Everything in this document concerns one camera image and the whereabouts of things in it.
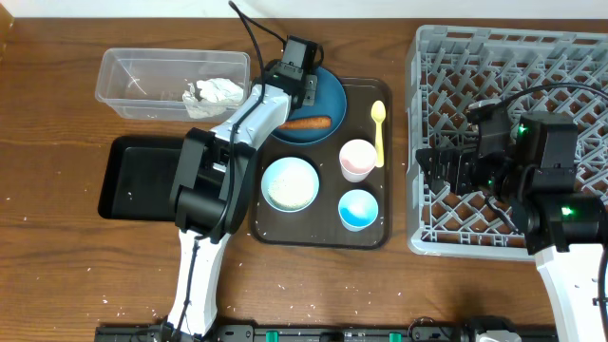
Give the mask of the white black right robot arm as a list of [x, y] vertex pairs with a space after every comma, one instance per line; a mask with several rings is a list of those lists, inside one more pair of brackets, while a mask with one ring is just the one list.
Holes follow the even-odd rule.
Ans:
[[434, 191], [483, 192], [510, 206], [507, 227], [524, 236], [548, 292], [561, 341], [607, 338], [607, 210], [575, 188], [578, 128], [565, 114], [530, 112], [517, 133], [496, 114], [479, 121], [475, 147], [415, 154]]

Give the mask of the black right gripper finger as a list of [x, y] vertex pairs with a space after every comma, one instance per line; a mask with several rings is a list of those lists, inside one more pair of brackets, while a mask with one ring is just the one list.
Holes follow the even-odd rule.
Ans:
[[425, 184], [433, 193], [440, 193], [445, 188], [449, 189], [451, 183], [448, 178], [441, 173], [433, 173], [431, 171], [423, 172]]
[[448, 166], [455, 153], [455, 148], [421, 148], [416, 151], [415, 159], [423, 169], [431, 169]]

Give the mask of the orange carrot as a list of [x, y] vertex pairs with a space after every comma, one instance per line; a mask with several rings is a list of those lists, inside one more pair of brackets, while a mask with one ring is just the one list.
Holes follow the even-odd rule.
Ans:
[[332, 118], [329, 116], [301, 118], [285, 122], [279, 129], [284, 130], [306, 130], [306, 129], [326, 129], [332, 125]]

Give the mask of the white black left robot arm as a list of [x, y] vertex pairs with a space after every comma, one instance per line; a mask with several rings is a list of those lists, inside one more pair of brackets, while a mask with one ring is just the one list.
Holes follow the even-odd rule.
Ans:
[[218, 314], [222, 259], [249, 205], [257, 152], [294, 111], [312, 104], [307, 95], [316, 88], [317, 68], [272, 61], [249, 98], [224, 123], [186, 134], [169, 199], [181, 257], [164, 340], [194, 340], [211, 330]]

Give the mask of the light blue bowl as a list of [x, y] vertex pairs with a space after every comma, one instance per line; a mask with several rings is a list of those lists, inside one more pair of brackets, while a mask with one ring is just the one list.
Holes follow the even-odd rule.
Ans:
[[260, 190], [266, 202], [279, 212], [295, 213], [310, 206], [319, 191], [316, 170], [307, 161], [285, 157], [264, 171]]

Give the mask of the white paper napkin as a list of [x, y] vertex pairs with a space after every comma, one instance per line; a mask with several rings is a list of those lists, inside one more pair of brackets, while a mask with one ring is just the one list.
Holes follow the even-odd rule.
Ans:
[[212, 78], [189, 83], [182, 102], [191, 119], [202, 120], [217, 117], [239, 105], [243, 96], [244, 89], [233, 81]]

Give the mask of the pink plastic cup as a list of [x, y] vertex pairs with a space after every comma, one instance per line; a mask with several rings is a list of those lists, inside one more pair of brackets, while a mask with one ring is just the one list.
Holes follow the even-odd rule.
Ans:
[[343, 177], [350, 182], [360, 182], [375, 168], [377, 156], [370, 142], [355, 139], [341, 147], [338, 159]]

